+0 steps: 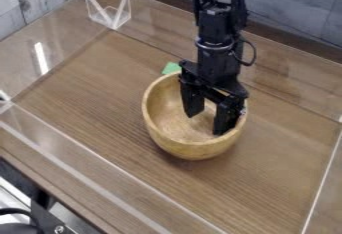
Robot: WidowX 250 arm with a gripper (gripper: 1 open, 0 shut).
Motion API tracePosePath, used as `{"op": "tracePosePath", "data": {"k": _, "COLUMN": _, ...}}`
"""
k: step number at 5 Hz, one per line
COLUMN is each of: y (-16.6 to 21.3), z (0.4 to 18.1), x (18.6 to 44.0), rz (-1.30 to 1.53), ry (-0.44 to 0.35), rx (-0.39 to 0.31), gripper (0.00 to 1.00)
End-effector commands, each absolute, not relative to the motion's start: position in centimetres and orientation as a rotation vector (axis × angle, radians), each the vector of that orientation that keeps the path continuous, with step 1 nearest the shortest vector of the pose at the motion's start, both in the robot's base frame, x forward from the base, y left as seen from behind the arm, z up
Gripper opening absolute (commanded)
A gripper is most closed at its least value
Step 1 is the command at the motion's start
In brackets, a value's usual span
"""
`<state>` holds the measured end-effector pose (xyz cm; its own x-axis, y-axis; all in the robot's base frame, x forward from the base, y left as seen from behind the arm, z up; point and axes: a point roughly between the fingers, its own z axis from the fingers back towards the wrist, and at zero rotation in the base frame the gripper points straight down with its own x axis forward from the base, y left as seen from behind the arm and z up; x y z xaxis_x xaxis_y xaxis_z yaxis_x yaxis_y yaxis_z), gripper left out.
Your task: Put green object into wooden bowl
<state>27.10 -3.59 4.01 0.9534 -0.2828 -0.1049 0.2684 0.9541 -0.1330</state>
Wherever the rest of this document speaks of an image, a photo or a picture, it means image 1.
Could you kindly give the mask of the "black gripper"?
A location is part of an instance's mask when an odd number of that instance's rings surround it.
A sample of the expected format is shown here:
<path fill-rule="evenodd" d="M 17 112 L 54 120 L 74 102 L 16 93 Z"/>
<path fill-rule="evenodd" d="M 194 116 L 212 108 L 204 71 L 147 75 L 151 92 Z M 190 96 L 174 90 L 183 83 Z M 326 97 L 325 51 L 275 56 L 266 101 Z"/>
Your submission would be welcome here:
<path fill-rule="evenodd" d="M 188 118 L 204 110 L 204 99 L 208 98 L 216 105 L 214 118 L 214 135 L 223 135 L 237 125 L 242 115 L 243 101 L 249 92 L 238 80 L 241 63 L 237 60 L 204 60 L 179 62 L 180 95 L 183 110 Z M 233 97 L 225 99 L 226 92 Z"/>

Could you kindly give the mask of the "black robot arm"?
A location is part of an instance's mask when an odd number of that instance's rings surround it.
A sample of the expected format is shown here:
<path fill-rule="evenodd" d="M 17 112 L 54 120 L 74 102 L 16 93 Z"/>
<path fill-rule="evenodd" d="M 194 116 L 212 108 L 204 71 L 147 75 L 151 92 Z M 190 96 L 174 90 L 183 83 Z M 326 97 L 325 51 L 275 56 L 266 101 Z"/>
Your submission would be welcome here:
<path fill-rule="evenodd" d="M 239 83 L 243 60 L 242 36 L 247 23 L 245 0 L 192 0 L 198 26 L 195 45 L 198 58 L 179 62 L 180 95 L 188 117 L 204 110 L 204 102 L 216 105 L 212 133 L 223 135 L 233 129 L 245 111 L 249 91 Z"/>

